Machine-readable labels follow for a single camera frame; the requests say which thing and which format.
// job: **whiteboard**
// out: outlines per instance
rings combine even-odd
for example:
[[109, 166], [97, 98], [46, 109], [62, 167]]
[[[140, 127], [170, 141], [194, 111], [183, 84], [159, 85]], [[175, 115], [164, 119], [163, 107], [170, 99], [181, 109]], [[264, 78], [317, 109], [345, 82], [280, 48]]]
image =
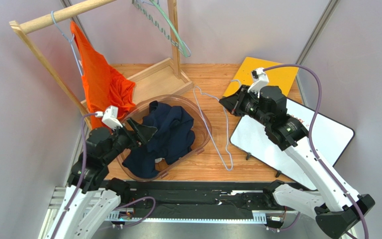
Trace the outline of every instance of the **whiteboard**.
[[[309, 129], [314, 111], [287, 99], [288, 114], [298, 118]], [[325, 159], [334, 165], [347, 145], [353, 139], [354, 131], [328, 117], [318, 114], [314, 123], [313, 144], [322, 152]], [[285, 152], [273, 144], [265, 134], [265, 127], [249, 116], [238, 122], [231, 136], [231, 144], [250, 153], [256, 159], [305, 186], [316, 190], [308, 176]]]

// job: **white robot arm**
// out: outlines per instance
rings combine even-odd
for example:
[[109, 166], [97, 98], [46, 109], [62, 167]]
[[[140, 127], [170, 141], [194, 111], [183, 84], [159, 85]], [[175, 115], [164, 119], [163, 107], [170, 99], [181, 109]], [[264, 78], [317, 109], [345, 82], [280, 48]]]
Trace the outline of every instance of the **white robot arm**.
[[132, 119], [127, 122], [133, 131], [127, 130], [117, 119], [117, 107], [114, 106], [108, 107], [104, 114], [99, 112], [97, 116], [102, 117], [102, 122], [112, 131], [99, 127], [90, 132], [85, 155], [82, 153], [71, 169], [69, 186], [55, 222], [46, 236], [48, 239], [90, 239], [107, 215], [122, 200], [127, 200], [122, 195], [129, 192], [129, 184], [113, 178], [84, 217], [91, 198], [108, 174], [108, 165], [125, 149], [146, 144], [157, 131], [155, 127], [138, 124]]
[[[277, 86], [265, 86], [263, 68], [252, 72], [257, 81], [241, 86], [233, 95], [219, 102], [233, 115], [248, 115], [265, 126], [269, 140], [291, 157], [307, 174], [321, 196], [302, 192], [277, 180], [263, 190], [268, 205], [291, 207], [316, 220], [331, 238], [339, 238], [358, 221], [357, 209], [365, 215], [375, 202], [369, 194], [360, 195], [328, 163], [321, 152], [314, 156], [308, 131], [301, 122], [287, 114], [287, 98]], [[357, 197], [357, 206], [350, 200]]]

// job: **wooden frame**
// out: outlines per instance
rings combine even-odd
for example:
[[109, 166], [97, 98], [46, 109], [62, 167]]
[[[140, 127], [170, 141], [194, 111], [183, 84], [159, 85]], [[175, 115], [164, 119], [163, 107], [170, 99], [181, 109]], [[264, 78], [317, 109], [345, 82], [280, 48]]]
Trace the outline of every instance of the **wooden frame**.
[[[56, 22], [60, 22], [113, 1], [115, 0], [86, 0], [62, 10], [55, 11], [54, 18]], [[178, 30], [177, 1], [168, 0], [168, 8], [169, 19], [175, 26], [176, 30]], [[19, 36], [26, 46], [29, 47], [35, 57], [51, 74], [60, 88], [62, 88], [66, 95], [79, 108], [81, 114], [85, 115], [89, 113], [87, 109], [87, 102], [79, 101], [54, 67], [50, 64], [48, 59], [27, 36], [31, 32], [38, 31], [53, 24], [51, 14], [47, 14], [22, 24], [19, 24], [16, 21], [10, 22], [10, 26], [17, 36]], [[177, 40], [172, 30], [171, 37], [173, 41]], [[136, 104], [158, 95], [180, 95], [193, 87], [192, 81], [181, 70], [180, 53], [176, 46], [172, 46], [172, 58], [167, 58], [159, 63], [156, 63], [155, 65], [129, 77], [128, 79], [136, 83], [132, 98], [132, 101]], [[90, 119], [86, 119], [86, 123], [91, 129]]]

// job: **cable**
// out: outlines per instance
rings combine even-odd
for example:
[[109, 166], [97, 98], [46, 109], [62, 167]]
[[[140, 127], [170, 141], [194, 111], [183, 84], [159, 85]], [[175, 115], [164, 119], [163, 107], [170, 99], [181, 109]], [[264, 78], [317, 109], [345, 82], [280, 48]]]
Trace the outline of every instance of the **cable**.
[[225, 150], [226, 152], [229, 154], [229, 159], [231, 160], [231, 168], [228, 168], [228, 166], [226, 166], [226, 163], [225, 163], [225, 160], [223, 160], [223, 157], [222, 155], [220, 154], [219, 152], [219, 149], [217, 149], [217, 146], [216, 146], [216, 143], [214, 142], [214, 139], [213, 139], [213, 136], [211, 136], [211, 133], [210, 133], [210, 130], [207, 126], [207, 122], [204, 118], [204, 115], [203, 115], [203, 112], [201, 111], [201, 107], [200, 107], [200, 104], [198, 103], [198, 100], [197, 100], [197, 96], [195, 95], [195, 89], [199, 89], [200, 90], [200, 94], [202, 96], [209, 96], [209, 97], [212, 97], [214, 99], [216, 99], [217, 101], [219, 101], [219, 99], [216, 97], [216, 96], [212, 96], [212, 95], [209, 95], [207, 93], [203, 93], [201, 88], [198, 87], [198, 86], [195, 86], [192, 90], [192, 92], [194, 93], [194, 98], [195, 98], [195, 101], [197, 102], [197, 106], [198, 106], [198, 109], [200, 110], [200, 114], [201, 114], [201, 118], [203, 119], [203, 122], [204, 122], [204, 125], [206, 126], [206, 129], [207, 129], [207, 132], [210, 136], [210, 139], [211, 141], [213, 142], [213, 145], [214, 145], [214, 148], [216, 149], [217, 151], [217, 154], [219, 154], [219, 157], [220, 157], [220, 160], [222, 160], [222, 163], [223, 163], [223, 166], [225, 166], [226, 170], [227, 171], [231, 171], [233, 168], [234, 168], [234, 162], [232, 161], [232, 155], [231, 153], [229, 152], [228, 150], [228, 145], [229, 145], [229, 139], [228, 139], [228, 134], [229, 134], [229, 120], [228, 120], [228, 114], [226, 113], [226, 109], [223, 108], [223, 112], [225, 113], [225, 116], [226, 116], [226, 146], [225, 146]]
[[151, 196], [142, 197], [142, 198], [140, 198], [140, 199], [137, 199], [137, 200], [135, 200], [135, 201], [133, 201], [133, 202], [130, 202], [130, 203], [128, 203], [128, 204], [122, 205], [122, 206], [117, 207], [117, 208], [114, 209], [114, 210], [119, 210], [119, 209], [122, 209], [122, 208], [127, 208], [127, 207], [129, 207], [129, 206], [131, 206], [131, 205], [133, 205], [133, 204], [138, 203], [139, 201], [146, 200], [146, 199], [151, 199], [151, 200], [153, 200], [153, 206], [151, 207], [150, 212], [147, 213], [147, 215], [145, 215], [143, 218], [141, 218], [140, 220], [138, 220], [138, 221], [136, 221], [136, 222], [134, 222], [134, 223], [131, 223], [131, 224], [121, 225], [121, 226], [112, 225], [112, 226], [110, 226], [110, 227], [100, 228], [100, 229], [98, 229], [98, 231], [106, 230], [106, 229], [109, 229], [109, 228], [121, 228], [121, 229], [122, 229], [122, 228], [128, 228], [128, 227], [132, 227], [132, 226], [135, 226], [135, 225], [137, 225], [137, 224], [140, 224], [141, 222], [143, 222], [145, 219], [147, 219], [147, 218], [153, 213], [154, 208], [156, 207], [156, 199], [155, 199], [155, 198], [153, 198], [153, 197], [151, 197]]
[[270, 231], [273, 231], [275, 233], [279, 233], [279, 232], [286, 232], [288, 230], [290, 230], [292, 227], [294, 227], [294, 225], [297, 223], [298, 219], [300, 218], [300, 215], [301, 213], [298, 212], [297, 213], [297, 216], [295, 217], [294, 221], [286, 228], [270, 228], [270, 227], [266, 227], [266, 230], [270, 230]]
[[284, 214], [282, 215], [282, 220], [285, 222], [285, 217], [287, 216], [287, 207], [284, 206]]
[[241, 87], [241, 81], [239, 81], [239, 80], [237, 80], [237, 79], [234, 79], [234, 80], [232, 80], [231, 82], [238, 82], [239, 84], [240, 84], [240, 86], [239, 87]]
[[54, 18], [54, 11], [51, 11], [51, 18], [53, 19], [53, 23], [54, 25], [57, 27], [57, 29], [59, 29], [59, 31], [62, 33], [62, 36], [64, 36], [64, 38], [69, 42], [70, 44], [70, 47], [72, 49], [72, 52], [73, 52], [73, 55], [75, 57], [75, 61], [76, 61], [76, 64], [78, 66], [78, 69], [79, 69], [79, 73], [81, 74], [81, 76], [83, 76], [82, 74], [82, 70], [81, 70], [81, 66], [79, 64], [79, 61], [78, 61], [78, 57], [76, 56], [76, 52], [75, 52], [75, 49], [73, 48], [73, 39], [75, 39], [75, 36], [72, 34], [72, 39], [69, 39], [65, 34], [64, 32], [60, 29], [59, 25], [57, 24], [56, 22], [56, 19]]
[[351, 237], [352, 239], [357, 239], [355, 236], [351, 235], [349, 232], [346, 232], [346, 234]]
[[340, 182], [340, 180], [338, 180], [337, 177], [335, 177], [335, 175], [326, 166], [326, 164], [322, 161], [322, 159], [319, 158], [319, 154], [316, 152], [316, 149], [315, 149], [314, 144], [313, 144], [313, 139], [312, 139], [313, 125], [314, 125], [314, 122], [316, 120], [317, 114], [319, 113], [320, 102], [322, 99], [322, 86], [320, 84], [319, 77], [316, 75], [316, 73], [314, 71], [312, 71], [308, 67], [305, 67], [302, 65], [297, 65], [297, 64], [283, 64], [283, 65], [271, 66], [271, 67], [263, 69], [263, 71], [269, 71], [269, 70], [273, 70], [273, 69], [280, 68], [280, 67], [298, 67], [298, 68], [301, 68], [301, 69], [308, 71], [315, 78], [315, 80], [317, 82], [317, 87], [318, 87], [318, 98], [317, 98], [317, 103], [316, 103], [316, 109], [315, 109], [315, 112], [314, 112], [314, 115], [313, 115], [312, 121], [310, 122], [310, 127], [309, 127], [308, 138], [309, 138], [310, 148], [312, 149], [313, 154], [315, 155], [318, 162], [322, 165], [322, 167], [326, 170], [326, 172], [328, 172], [329, 176], [331, 176], [331, 178], [335, 181], [335, 183], [338, 185], [338, 187], [340, 187], [340, 189], [347, 195], [350, 202], [354, 205], [357, 213], [359, 214], [360, 221], [362, 221], [363, 230], [365, 232], [365, 239], [369, 239], [368, 225], [366, 224], [365, 216], [363, 215], [362, 210], [360, 210], [359, 205], [357, 205], [356, 201], [353, 199], [353, 197], [350, 195], [350, 193], [347, 191], [347, 189], [344, 187], [344, 185]]
[[183, 56], [185, 56], [186, 58], [190, 57], [191, 56], [191, 50], [188, 48], [188, 46], [185, 44], [184, 41], [181, 40], [181, 37], [179, 37], [179, 34], [178, 32], [176, 31], [175, 29], [175, 26], [173, 26], [172, 22], [169, 20], [169, 17], [166, 15], [166, 13], [163, 11], [163, 9], [154, 2], [154, 0], [149, 0], [153, 6], [155, 6], [157, 8], [157, 10], [160, 12], [160, 14], [163, 16], [163, 18], [166, 20], [166, 22], [169, 24], [169, 26], [171, 27], [171, 30], [174, 32], [176, 38], [178, 39], [178, 44], [181, 45], [181, 49], [178, 47], [178, 50], [183, 54]]
[[60, 225], [62, 224], [62, 221], [65, 218], [66, 212], [69, 210], [70, 205], [72, 204], [76, 194], [78, 193], [79, 188], [81, 187], [82, 181], [84, 179], [85, 173], [83, 173], [83, 172], [85, 172], [85, 166], [87, 165], [87, 143], [86, 143], [85, 132], [84, 132], [85, 118], [88, 116], [95, 116], [95, 115], [97, 115], [97, 113], [90, 113], [90, 114], [86, 114], [86, 115], [82, 116], [82, 118], [81, 118], [81, 136], [82, 136], [82, 145], [83, 145], [81, 175], [79, 176], [78, 184], [77, 184], [75, 190], [73, 191], [72, 196], [68, 200], [68, 203], [66, 204], [65, 208], [63, 209], [63, 212], [60, 216], [60, 219], [58, 220], [58, 222], [54, 228], [53, 234], [51, 235], [51, 239], [54, 239], [54, 237], [57, 235], [57, 232], [60, 228]]
[[147, 218], [153, 213], [154, 208], [156, 207], [156, 199], [153, 198], [153, 197], [151, 197], [151, 196], [142, 197], [142, 198], [137, 199], [137, 200], [135, 200], [135, 201], [133, 201], [133, 202], [130, 202], [130, 203], [128, 203], [128, 204], [125, 204], [125, 205], [122, 205], [122, 206], [120, 206], [120, 207], [115, 208], [115, 210], [119, 210], [119, 209], [121, 209], [121, 208], [127, 208], [127, 207], [129, 207], [129, 206], [131, 206], [131, 205], [133, 205], [133, 204], [138, 203], [139, 201], [146, 200], [146, 199], [151, 199], [151, 200], [153, 200], [153, 206], [151, 207], [150, 212], [147, 213], [147, 215], [145, 215], [145, 216], [144, 216], [143, 218], [141, 218], [139, 221], [136, 221], [136, 222], [131, 223], [131, 224], [123, 225], [124, 228], [135, 226], [135, 225], [140, 224], [141, 222], [143, 222], [145, 219], [147, 219]]

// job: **gray wall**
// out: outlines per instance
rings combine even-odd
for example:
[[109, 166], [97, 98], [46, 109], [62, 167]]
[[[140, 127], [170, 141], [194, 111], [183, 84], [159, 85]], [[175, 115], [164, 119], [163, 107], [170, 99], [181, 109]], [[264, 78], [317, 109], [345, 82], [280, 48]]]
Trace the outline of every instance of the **gray wall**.
[[[93, 46], [109, 63], [156, 63], [171, 57], [170, 42], [131, 2], [117, 0], [80, 16]], [[252, 56], [294, 63], [328, 2], [179, 0], [179, 34], [192, 51], [183, 61], [241, 63]], [[160, 5], [167, 13], [167, 1]], [[169, 27], [155, 7], [143, 6], [160, 26]]]
[[[58, 0], [0, 0], [0, 239], [38, 237], [78, 138], [79, 111], [8, 25], [61, 8]], [[70, 46], [56, 27], [31, 37], [83, 98]]]
[[[382, 1], [340, 1], [304, 65], [322, 81], [320, 111], [356, 131], [335, 168], [360, 193], [373, 196], [369, 232], [382, 238]], [[314, 107], [316, 83], [304, 72], [299, 76]]]

